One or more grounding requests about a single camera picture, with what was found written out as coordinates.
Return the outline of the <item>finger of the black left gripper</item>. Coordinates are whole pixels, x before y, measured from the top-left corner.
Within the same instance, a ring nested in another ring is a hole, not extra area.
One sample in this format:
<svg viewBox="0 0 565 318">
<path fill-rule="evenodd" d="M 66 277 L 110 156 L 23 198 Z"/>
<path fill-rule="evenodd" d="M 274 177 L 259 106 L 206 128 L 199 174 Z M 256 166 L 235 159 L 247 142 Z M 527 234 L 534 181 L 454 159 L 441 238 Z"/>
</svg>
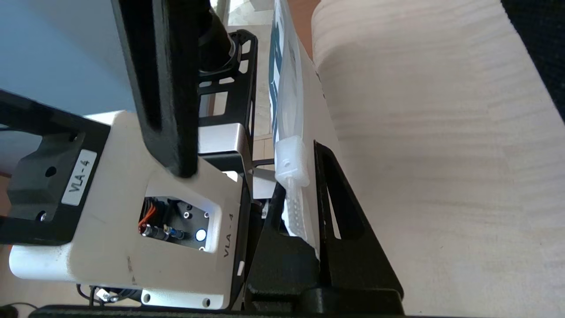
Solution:
<svg viewBox="0 0 565 318">
<path fill-rule="evenodd" d="M 111 2 L 143 142 L 171 174 L 198 167 L 199 18 L 208 0 Z"/>
<path fill-rule="evenodd" d="M 543 84 L 565 118 L 565 2 L 503 0 L 501 4 L 528 51 Z"/>
</svg>

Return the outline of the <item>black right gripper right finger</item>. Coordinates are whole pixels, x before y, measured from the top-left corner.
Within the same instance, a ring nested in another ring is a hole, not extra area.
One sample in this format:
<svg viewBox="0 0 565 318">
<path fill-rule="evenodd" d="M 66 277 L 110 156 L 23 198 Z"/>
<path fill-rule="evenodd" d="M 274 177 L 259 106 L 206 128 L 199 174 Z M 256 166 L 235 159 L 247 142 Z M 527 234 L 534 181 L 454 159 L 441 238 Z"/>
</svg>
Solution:
<svg viewBox="0 0 565 318">
<path fill-rule="evenodd" d="M 337 157 L 319 142 L 313 149 L 323 310 L 403 315 L 401 282 Z"/>
</svg>

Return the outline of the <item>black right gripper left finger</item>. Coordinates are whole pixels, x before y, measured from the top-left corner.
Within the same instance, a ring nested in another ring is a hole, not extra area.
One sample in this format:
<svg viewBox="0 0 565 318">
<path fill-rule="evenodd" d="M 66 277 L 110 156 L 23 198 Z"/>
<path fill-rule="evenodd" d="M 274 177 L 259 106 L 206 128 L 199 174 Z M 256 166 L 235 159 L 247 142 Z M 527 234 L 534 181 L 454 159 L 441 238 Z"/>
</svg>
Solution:
<svg viewBox="0 0 565 318">
<path fill-rule="evenodd" d="M 245 284 L 245 310 L 294 310 L 301 295 L 319 283 L 315 249 L 280 231 L 286 191 L 278 183 Z"/>
</svg>

